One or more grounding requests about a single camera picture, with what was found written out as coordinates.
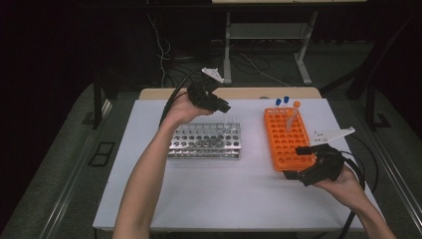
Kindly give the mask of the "black floor socket cover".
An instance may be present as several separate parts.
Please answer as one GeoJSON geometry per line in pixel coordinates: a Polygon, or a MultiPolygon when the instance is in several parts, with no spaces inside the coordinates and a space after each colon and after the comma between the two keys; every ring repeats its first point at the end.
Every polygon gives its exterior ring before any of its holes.
{"type": "Polygon", "coordinates": [[[113,141],[101,141],[89,161],[89,166],[105,167],[107,166],[114,148],[113,141]]]}

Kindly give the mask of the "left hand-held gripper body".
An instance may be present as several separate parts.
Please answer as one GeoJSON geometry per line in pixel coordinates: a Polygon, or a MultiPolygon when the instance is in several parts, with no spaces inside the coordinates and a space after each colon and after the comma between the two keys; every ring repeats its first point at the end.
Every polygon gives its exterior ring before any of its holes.
{"type": "Polygon", "coordinates": [[[201,72],[205,75],[203,80],[193,81],[188,87],[189,101],[204,110],[206,103],[213,103],[217,97],[213,94],[215,90],[224,82],[217,69],[203,68],[201,72]]]}

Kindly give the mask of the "orange plastic test tube rack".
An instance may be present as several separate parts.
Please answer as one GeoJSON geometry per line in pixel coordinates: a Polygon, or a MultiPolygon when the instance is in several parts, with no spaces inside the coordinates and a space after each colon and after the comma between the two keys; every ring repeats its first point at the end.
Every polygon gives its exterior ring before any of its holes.
{"type": "Polygon", "coordinates": [[[292,109],[279,108],[277,112],[273,109],[264,111],[264,124],[275,171],[301,171],[316,162],[313,154],[296,154],[296,148],[308,146],[310,138],[300,112],[294,117],[291,131],[286,131],[287,111],[292,109]]]}

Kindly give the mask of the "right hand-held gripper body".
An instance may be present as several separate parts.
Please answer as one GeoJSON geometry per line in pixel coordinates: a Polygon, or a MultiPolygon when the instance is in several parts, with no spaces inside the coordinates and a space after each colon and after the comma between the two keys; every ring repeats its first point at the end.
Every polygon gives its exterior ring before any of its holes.
{"type": "Polygon", "coordinates": [[[345,157],[329,143],[354,132],[355,129],[351,126],[344,129],[316,130],[311,135],[308,146],[312,149],[316,162],[312,166],[299,171],[302,177],[301,183],[304,186],[315,184],[327,178],[337,180],[343,168],[345,157]]]}

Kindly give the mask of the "person's right hand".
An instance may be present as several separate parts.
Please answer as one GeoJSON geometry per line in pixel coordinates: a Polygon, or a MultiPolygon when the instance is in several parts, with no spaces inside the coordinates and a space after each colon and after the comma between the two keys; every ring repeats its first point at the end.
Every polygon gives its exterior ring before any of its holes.
{"type": "Polygon", "coordinates": [[[330,193],[342,205],[354,210],[365,199],[365,193],[354,172],[344,166],[337,180],[325,179],[315,183],[315,187],[330,193]]]}

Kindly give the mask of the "black metal stand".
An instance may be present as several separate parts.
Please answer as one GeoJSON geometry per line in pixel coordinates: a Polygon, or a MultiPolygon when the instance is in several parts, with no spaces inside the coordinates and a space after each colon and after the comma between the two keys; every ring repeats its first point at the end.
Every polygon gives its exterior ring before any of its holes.
{"type": "Polygon", "coordinates": [[[379,28],[379,34],[377,35],[376,42],[370,54],[372,61],[367,76],[365,122],[372,130],[377,130],[382,127],[390,127],[386,117],[383,114],[377,114],[375,112],[376,73],[383,61],[383,58],[388,52],[390,37],[391,30],[386,25],[379,28]]]}

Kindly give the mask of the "silver metal test tube rack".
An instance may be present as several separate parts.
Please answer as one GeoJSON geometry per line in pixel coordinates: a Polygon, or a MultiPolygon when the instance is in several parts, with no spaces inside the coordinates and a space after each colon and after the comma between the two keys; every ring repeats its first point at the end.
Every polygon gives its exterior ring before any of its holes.
{"type": "Polygon", "coordinates": [[[189,123],[171,139],[169,159],[239,159],[242,149],[238,123],[189,123]]]}

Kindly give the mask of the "grey desk with metal frame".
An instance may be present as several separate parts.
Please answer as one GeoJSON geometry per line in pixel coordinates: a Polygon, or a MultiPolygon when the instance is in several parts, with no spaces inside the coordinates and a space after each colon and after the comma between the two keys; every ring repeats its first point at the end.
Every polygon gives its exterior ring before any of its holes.
{"type": "Polygon", "coordinates": [[[218,7],[251,7],[257,10],[259,7],[269,7],[275,10],[277,7],[311,7],[307,21],[280,23],[264,23],[255,21],[252,23],[235,22],[232,19],[233,10],[226,11],[223,78],[225,85],[232,84],[230,43],[232,40],[301,40],[301,47],[293,54],[297,69],[305,85],[312,80],[309,75],[304,57],[311,41],[318,13],[321,7],[345,6],[347,4],[361,4],[367,0],[211,0],[213,6],[218,7]]]}

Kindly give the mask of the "person's left hand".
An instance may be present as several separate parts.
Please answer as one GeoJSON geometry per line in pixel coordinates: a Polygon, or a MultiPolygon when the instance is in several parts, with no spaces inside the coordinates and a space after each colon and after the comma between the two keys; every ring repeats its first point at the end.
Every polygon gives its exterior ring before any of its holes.
{"type": "Polygon", "coordinates": [[[175,126],[189,123],[200,116],[210,116],[213,112],[194,106],[187,95],[180,95],[171,105],[161,126],[175,126]]]}

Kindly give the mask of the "white table mat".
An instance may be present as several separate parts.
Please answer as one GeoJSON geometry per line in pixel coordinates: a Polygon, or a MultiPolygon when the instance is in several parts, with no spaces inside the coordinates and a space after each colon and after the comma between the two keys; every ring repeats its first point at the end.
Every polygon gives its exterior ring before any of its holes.
{"type": "MultiPolygon", "coordinates": [[[[152,231],[330,231],[350,210],[324,190],[273,170],[264,109],[275,100],[228,100],[241,125],[239,160],[168,160],[152,231]]],[[[306,128],[338,129],[325,99],[299,100],[306,128]]],[[[166,100],[135,101],[93,227],[112,230],[135,163],[157,131],[166,100]]]]}

